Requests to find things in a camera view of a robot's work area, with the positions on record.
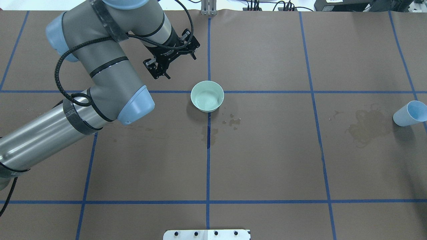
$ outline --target light green bowl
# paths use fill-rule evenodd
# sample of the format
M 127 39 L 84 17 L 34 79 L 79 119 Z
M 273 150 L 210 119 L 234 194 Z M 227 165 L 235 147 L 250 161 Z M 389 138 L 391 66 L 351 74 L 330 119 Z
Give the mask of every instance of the light green bowl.
M 222 87 L 213 81 L 202 81 L 191 90 L 191 102 L 202 112 L 213 112 L 224 101 Z

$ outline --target blue tape grid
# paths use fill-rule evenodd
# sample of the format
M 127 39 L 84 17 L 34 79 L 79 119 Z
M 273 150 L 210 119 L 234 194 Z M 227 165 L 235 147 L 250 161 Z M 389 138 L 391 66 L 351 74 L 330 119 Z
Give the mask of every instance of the blue tape grid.
M 29 16 L 29 11 L 27 11 L 22 27 L 19 31 L 17 40 L 15 42 L 15 45 L 13 47 L 11 56 L 9 58 L 8 64 L 6 66 L 5 73 L 3 75 L 2 81 L 0 83 L 0 93 L 59 93 L 57 90 L 2 90 L 4 82 L 7 77 L 7 73 L 9 71 L 10 65 L 12 63 L 16 48 L 18 46 L 19 40 L 22 36 L 22 32 L 24 30 L 25 24 L 27 22 Z M 303 25 L 303 19 L 301 13 L 299 13 L 299 19 L 300 19 L 300 25 L 301 25 L 301 35 L 302 35 L 302 41 L 304 46 L 304 54 L 307 64 L 307 74 L 308 74 L 308 80 L 310 84 L 310 90 L 309 91 L 225 91 L 226 94 L 310 94 L 312 98 L 313 103 L 313 111 L 315 115 L 315 122 L 316 122 L 316 129 L 317 129 L 317 135 L 318 135 L 318 141 L 319 141 L 319 147 L 321 150 L 322 155 L 322 164 L 323 164 L 323 173 L 324 173 L 324 181 L 325 181 L 325 188 L 326 188 L 326 194 L 327 199 L 326 200 L 210 200 L 210 155 L 211 155 L 211 114 L 208 114 L 208 139 L 207 139 L 207 167 L 206 167 L 206 200 L 182 200 L 182 201 L 88 201 L 87 199 L 87 193 L 88 193 L 88 186 L 89 186 L 89 180 L 91 176 L 91 169 L 92 169 L 92 163 L 94 159 L 95 154 L 95 146 L 97 143 L 97 136 L 98 134 L 94 135 L 94 141 L 92 145 L 92 152 L 91 157 L 89 161 L 89 167 L 88 167 L 88 173 L 86 177 L 86 183 L 85 183 L 85 189 L 83 194 L 82 201 L 50 201 L 50 200 L 12 200 L 10 201 L 10 204 L 72 204 L 72 205 L 81 205 L 81 211 L 79 216 L 79 223 L 77 226 L 77 232 L 76 232 L 76 240 L 79 239 L 80 236 L 80 230 L 82 227 L 83 222 L 83 216 L 84 216 L 84 210 L 86 205 L 91 204 L 97 204 L 97 205 L 114 205 L 114 204 L 120 204 L 120 205 L 129 205 L 129 204 L 205 204 L 206 205 L 206 228 L 210 228 L 209 223 L 209 214 L 210 214 L 210 204 L 328 204 L 329 207 L 329 213 L 330 213 L 330 222 L 331 222 L 331 228 L 332 228 L 332 234 L 333 239 L 336 240 L 336 232 L 335 232 L 335 224 L 333 220 L 333 211 L 332 211 L 332 204 L 347 204 L 347 203 L 420 203 L 420 202 L 427 202 L 427 199 L 331 199 L 330 198 L 330 190 L 329 190 L 329 184 L 328 184 L 328 175 L 326 170 L 326 164 L 325 164 L 325 157 L 323 153 L 323 146 L 322 146 L 322 137 L 321 132 L 319 128 L 319 121 L 317 117 L 317 108 L 316 108 L 316 100 L 315 100 L 315 94 L 413 94 L 414 99 L 418 100 L 417 94 L 427 94 L 427 91 L 416 91 L 415 87 L 412 83 L 412 79 L 402 52 L 402 49 L 400 47 L 400 43 L 397 37 L 395 25 L 393 22 L 392 14 L 389 11 L 389 18 L 390 23 L 392 26 L 393 34 L 395 37 L 396 45 L 399 51 L 399 54 L 401 56 L 405 72 L 408 77 L 409 84 L 411 86 L 411 91 L 316 91 L 313 89 L 313 83 L 311 79 L 311 71 L 310 71 L 310 63 L 309 63 L 309 56 L 307 53 L 307 45 L 305 41 L 305 34 L 304 34 L 304 25 Z M 211 18 L 208 19 L 208 80 L 211 80 Z M 69 92 L 81 92 L 81 90 L 74 90 Z M 152 94 L 156 93 L 173 93 L 173 94 L 189 94 L 190 91 L 150 91 Z M 424 123 L 424 128 L 427 132 L 427 125 Z

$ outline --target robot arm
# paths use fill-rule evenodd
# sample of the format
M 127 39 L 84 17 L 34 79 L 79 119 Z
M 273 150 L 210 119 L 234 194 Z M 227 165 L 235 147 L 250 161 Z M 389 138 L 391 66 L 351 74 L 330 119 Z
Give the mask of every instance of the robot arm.
M 78 97 L 64 99 L 52 110 L 0 139 L 0 190 L 11 178 L 95 134 L 108 122 L 118 119 L 128 125 L 154 109 L 147 87 L 117 40 L 132 36 L 143 41 L 154 56 L 143 64 L 155 79 L 169 78 L 166 70 L 180 55 L 191 54 L 196 59 L 194 52 L 200 46 L 187 29 L 181 38 L 177 36 L 157 0 L 85 1 L 51 22 L 46 34 L 60 55 L 94 39 L 113 39 L 87 45 L 65 58 L 80 61 L 94 86 Z

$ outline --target black device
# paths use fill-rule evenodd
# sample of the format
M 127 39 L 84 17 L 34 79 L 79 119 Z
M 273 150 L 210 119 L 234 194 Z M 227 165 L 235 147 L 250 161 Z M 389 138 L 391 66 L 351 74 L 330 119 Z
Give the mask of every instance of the black device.
M 370 12 L 409 12 L 409 5 L 413 0 L 373 0 L 371 4 Z
M 316 0 L 314 8 L 319 12 L 363 12 L 370 0 Z

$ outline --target light blue joint cap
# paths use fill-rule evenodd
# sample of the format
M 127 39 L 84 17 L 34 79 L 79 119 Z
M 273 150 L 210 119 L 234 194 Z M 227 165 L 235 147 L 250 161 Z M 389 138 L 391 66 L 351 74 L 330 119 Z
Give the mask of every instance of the light blue joint cap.
M 47 40 L 60 56 L 69 50 L 65 41 L 64 32 L 62 31 L 62 17 L 64 13 L 65 12 L 55 18 L 46 27 Z M 68 55 L 65 59 L 72 62 L 79 61 L 73 54 Z
M 117 119 L 123 125 L 129 125 L 144 117 L 154 109 L 154 101 L 148 92 L 147 86 L 142 86 L 125 105 Z
M 137 9 L 144 6 L 149 0 L 102 0 L 110 7 L 121 10 Z

